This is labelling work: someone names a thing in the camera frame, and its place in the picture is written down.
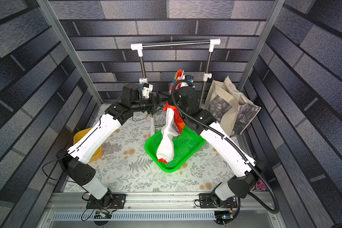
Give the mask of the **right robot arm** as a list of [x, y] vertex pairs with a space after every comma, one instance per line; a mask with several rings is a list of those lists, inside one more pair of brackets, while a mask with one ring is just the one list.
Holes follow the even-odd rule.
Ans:
[[216, 203], [234, 196], [243, 199], [252, 194], [258, 180], [266, 181], [262, 176], [263, 163], [243, 152], [222, 130], [216, 118], [199, 107], [198, 93], [190, 82], [180, 80], [173, 85], [171, 105], [177, 108], [186, 126], [211, 144], [232, 169], [232, 178], [212, 191]]

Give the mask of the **green plastic basket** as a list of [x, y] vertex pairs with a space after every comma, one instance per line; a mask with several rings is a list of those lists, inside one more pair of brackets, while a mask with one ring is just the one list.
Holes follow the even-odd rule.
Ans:
[[197, 135], [189, 127], [185, 126], [181, 134], [173, 139], [174, 159], [171, 162], [164, 163], [158, 161], [156, 157], [157, 149], [162, 140], [161, 131], [157, 132], [145, 143], [145, 151], [156, 162], [156, 164], [166, 173], [172, 173], [178, 170], [198, 149], [200, 149], [206, 140]]

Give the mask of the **white cartoon jacket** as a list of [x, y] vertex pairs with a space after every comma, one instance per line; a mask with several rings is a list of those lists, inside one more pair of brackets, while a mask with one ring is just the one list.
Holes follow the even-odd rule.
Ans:
[[162, 140], [157, 149], [156, 157], [159, 162], [169, 163], [174, 159], [173, 138], [179, 133], [174, 129], [174, 111], [171, 108], [166, 110], [166, 124], [161, 129]]

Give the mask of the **beige canvas tote bag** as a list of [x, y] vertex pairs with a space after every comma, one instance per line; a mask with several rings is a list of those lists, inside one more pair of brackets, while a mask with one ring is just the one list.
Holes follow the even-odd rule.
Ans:
[[216, 118], [229, 137], [241, 135], [261, 110], [237, 90], [229, 77], [223, 82], [212, 81], [202, 108]]

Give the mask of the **yellow plastic bowl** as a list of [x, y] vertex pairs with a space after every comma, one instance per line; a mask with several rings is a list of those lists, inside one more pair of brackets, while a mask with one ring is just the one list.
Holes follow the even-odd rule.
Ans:
[[76, 133], [74, 144], [68, 149], [70, 156], [88, 164], [104, 142], [104, 136], [102, 128], [98, 126]]

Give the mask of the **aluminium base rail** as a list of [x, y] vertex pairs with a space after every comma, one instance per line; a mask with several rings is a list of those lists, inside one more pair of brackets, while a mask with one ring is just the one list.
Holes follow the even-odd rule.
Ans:
[[37, 225], [39, 228], [218, 228], [221, 217], [233, 221], [222, 228], [284, 228], [281, 214], [271, 214], [252, 197], [234, 200], [222, 208], [198, 206], [198, 192], [130, 192], [123, 208], [108, 218], [86, 209], [82, 193], [52, 194]]

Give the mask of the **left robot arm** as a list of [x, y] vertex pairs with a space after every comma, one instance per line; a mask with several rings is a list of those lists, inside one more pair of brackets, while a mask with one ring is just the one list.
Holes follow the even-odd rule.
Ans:
[[111, 192], [96, 177], [95, 169], [89, 165], [91, 158], [135, 112], [154, 114], [161, 102], [161, 95], [153, 90], [153, 85], [126, 84], [117, 101], [105, 110], [98, 123], [80, 141], [66, 151], [58, 151], [57, 159], [63, 172], [97, 200], [109, 204]]

